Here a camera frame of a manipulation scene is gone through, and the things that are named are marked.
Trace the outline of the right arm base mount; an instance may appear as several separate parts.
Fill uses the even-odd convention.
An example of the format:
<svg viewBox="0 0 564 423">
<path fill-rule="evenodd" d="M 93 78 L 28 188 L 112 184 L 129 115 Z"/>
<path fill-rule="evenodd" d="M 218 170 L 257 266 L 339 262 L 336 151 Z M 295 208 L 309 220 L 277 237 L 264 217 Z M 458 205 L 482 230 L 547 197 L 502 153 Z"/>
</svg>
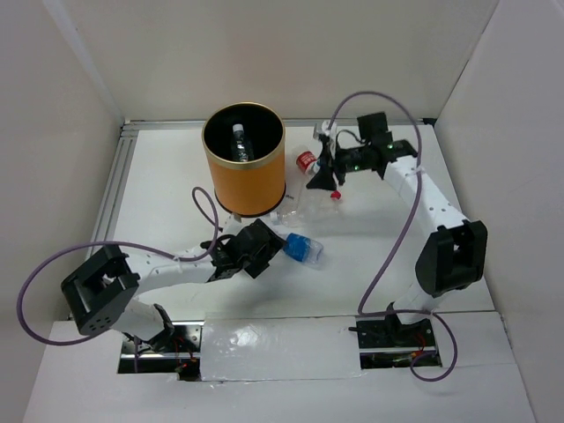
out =
<svg viewBox="0 0 564 423">
<path fill-rule="evenodd" d="M 348 330 L 357 337 L 363 370 L 409 367 L 414 360 L 416 367 L 442 365 L 429 319 L 407 326 L 395 316 L 357 319 Z"/>
</svg>

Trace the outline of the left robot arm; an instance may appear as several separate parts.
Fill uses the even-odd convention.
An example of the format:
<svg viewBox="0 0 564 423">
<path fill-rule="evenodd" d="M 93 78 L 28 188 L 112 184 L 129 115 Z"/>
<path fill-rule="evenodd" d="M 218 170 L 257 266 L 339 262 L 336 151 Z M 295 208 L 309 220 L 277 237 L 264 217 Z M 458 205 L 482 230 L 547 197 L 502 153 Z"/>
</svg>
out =
<svg viewBox="0 0 564 423">
<path fill-rule="evenodd" d="M 180 256 L 128 255 L 117 245 L 100 248 L 61 284 L 79 334 L 117 330 L 155 352 L 180 339 L 167 311 L 143 303 L 142 293 L 184 284 L 207 284 L 244 271 L 257 278 L 286 240 L 257 219 L 234 223 L 216 242 L 204 241 Z"/>
</svg>

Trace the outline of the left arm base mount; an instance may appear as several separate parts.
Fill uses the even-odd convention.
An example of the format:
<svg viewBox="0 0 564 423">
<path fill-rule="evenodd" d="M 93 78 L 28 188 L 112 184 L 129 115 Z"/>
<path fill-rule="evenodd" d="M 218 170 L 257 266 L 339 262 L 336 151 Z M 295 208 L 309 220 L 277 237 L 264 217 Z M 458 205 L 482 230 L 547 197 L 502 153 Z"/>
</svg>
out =
<svg viewBox="0 0 564 423">
<path fill-rule="evenodd" d="M 172 339 L 157 351 L 147 343 L 125 335 L 117 373 L 163 374 L 175 376 L 180 381 L 200 382 L 204 321 L 178 321 L 173 325 Z"/>
</svg>

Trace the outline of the clear bottle blue round sticker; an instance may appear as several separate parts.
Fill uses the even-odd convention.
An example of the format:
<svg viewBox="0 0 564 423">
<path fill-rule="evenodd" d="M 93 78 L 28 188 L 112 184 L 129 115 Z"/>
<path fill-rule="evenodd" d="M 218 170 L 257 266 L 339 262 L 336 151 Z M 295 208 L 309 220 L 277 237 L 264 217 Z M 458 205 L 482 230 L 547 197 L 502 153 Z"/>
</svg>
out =
<svg viewBox="0 0 564 423">
<path fill-rule="evenodd" d="M 339 190 L 322 190 L 318 199 L 318 211 L 320 213 L 338 213 L 342 204 L 342 194 Z"/>
</svg>

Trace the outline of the blue label clear bottle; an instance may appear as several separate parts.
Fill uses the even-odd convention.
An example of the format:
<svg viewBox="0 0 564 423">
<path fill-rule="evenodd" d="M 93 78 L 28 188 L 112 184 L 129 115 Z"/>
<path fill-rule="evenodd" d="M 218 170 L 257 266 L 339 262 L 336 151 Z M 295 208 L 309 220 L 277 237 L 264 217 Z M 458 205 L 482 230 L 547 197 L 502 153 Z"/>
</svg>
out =
<svg viewBox="0 0 564 423">
<path fill-rule="evenodd" d="M 284 253 L 298 263 L 310 267 L 320 267 L 323 254 L 321 242 L 313 240 L 301 234 L 289 233 L 286 236 Z"/>
</svg>

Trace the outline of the clear crushed bottle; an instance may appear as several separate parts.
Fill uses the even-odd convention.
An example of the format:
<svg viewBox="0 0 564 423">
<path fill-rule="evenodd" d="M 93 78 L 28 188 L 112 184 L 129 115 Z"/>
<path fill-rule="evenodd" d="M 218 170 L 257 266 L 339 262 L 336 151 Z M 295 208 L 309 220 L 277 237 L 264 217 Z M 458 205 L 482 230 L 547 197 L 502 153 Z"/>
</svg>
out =
<svg viewBox="0 0 564 423">
<path fill-rule="evenodd" d="M 236 123 L 232 127 L 233 138 L 231 141 L 232 158 L 235 162 L 250 162 L 255 159 L 252 142 L 247 137 L 241 123 Z"/>
</svg>

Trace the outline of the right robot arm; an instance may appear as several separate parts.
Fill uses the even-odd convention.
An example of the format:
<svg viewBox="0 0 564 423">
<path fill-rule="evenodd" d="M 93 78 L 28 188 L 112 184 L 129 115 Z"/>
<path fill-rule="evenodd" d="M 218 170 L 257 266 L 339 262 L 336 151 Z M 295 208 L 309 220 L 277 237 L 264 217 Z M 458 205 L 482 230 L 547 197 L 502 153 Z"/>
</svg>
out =
<svg viewBox="0 0 564 423">
<path fill-rule="evenodd" d="M 370 170 L 393 188 L 411 209 L 409 222 L 418 222 L 427 241 L 415 264 L 415 280 L 384 313 L 384 334 L 393 345 L 405 345 L 416 325 L 427 319 L 445 296 L 483 277 L 487 229 L 471 221 L 442 194 L 424 171 L 416 149 L 396 140 L 383 113 L 357 120 L 361 143 L 339 145 L 335 130 L 323 122 L 314 131 L 322 145 L 308 189 L 333 192 L 349 173 Z"/>
</svg>

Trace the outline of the red label clear bottle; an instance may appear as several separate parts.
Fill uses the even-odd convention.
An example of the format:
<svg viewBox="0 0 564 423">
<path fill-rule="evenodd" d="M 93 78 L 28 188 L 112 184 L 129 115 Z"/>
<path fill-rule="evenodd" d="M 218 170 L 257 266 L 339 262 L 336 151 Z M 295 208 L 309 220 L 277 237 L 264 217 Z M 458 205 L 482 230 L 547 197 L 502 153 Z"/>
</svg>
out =
<svg viewBox="0 0 564 423">
<path fill-rule="evenodd" d="M 305 175 L 314 175 L 319 170 L 318 158 L 305 145 L 293 149 L 293 163 Z"/>
</svg>

